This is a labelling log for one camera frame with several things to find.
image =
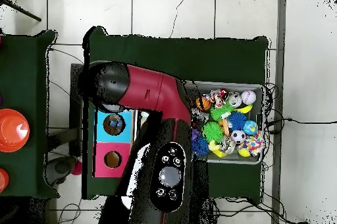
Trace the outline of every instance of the tennis ball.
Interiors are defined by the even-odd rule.
[[[250,156],[250,153],[246,148],[242,148],[242,149],[238,150],[238,153],[243,157],[249,157]]]

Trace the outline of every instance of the green table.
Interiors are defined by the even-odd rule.
[[[56,198],[56,190],[43,176],[48,152],[46,51],[55,41],[56,32],[1,38],[0,108],[22,113],[30,125],[30,137],[17,152],[0,152],[0,167],[10,177],[0,196]]]
[[[171,74],[181,80],[265,83],[266,37],[254,40],[217,38],[161,39],[142,36],[108,36],[98,26],[90,30],[92,61],[121,61]],[[89,109],[89,141],[93,141],[94,109]],[[87,197],[113,195],[118,179],[93,178],[93,142],[88,143]],[[259,202],[261,164],[209,163],[209,196],[250,197]]]

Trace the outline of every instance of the toy ball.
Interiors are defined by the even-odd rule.
[[[246,134],[242,130],[235,130],[232,132],[230,137],[235,141],[235,143],[242,144],[246,139]]]
[[[220,151],[225,154],[232,154],[235,150],[235,141],[231,137],[224,137],[220,142]]]
[[[242,103],[250,105],[255,102],[256,94],[254,91],[246,90],[241,94]]]
[[[245,126],[244,126],[244,132],[247,135],[256,135],[258,131],[257,128],[257,123],[255,121],[246,121]]]
[[[209,153],[208,142],[203,137],[198,137],[192,141],[192,151],[198,156],[205,156]]]
[[[201,103],[200,98],[197,98],[195,102],[197,103],[197,108],[200,109],[201,111],[207,111],[212,106],[212,103],[206,100],[204,97],[201,98]]]
[[[249,150],[247,150],[246,148],[242,148],[242,149],[238,150],[238,153],[243,157],[249,157],[250,156]]]
[[[227,120],[228,122],[230,122],[232,130],[243,130],[247,121],[247,117],[243,113],[238,113],[237,111],[234,111],[227,118]]]
[[[208,122],[203,126],[203,135],[208,142],[211,140],[214,140],[216,143],[221,142],[224,136],[222,131],[222,127],[214,121]]]
[[[233,108],[237,108],[241,105],[242,99],[238,92],[232,92],[228,97],[228,102]]]

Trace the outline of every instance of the orange bowl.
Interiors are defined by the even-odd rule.
[[[0,152],[15,152],[21,149],[29,137],[26,118],[12,109],[0,110]]]

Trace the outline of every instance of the yellow toy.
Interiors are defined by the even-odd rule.
[[[213,152],[215,155],[217,155],[219,158],[222,158],[224,156],[226,156],[227,154],[224,152],[221,152],[220,149],[220,145],[216,145],[214,140],[211,140],[208,148],[211,152]]]
[[[219,150],[220,149],[220,145],[216,145],[214,140],[211,140],[208,148],[211,152],[215,151],[215,150]]]
[[[238,111],[239,113],[248,113],[252,108],[253,108],[253,104],[250,104],[241,109],[236,109],[235,111]]]
[[[249,153],[248,149],[246,149],[246,148],[242,148],[242,149],[238,150],[238,153],[243,157],[249,157],[250,156],[250,153]]]
[[[213,150],[212,152],[216,154],[219,158],[222,158],[227,155],[226,153],[221,152],[220,150]]]

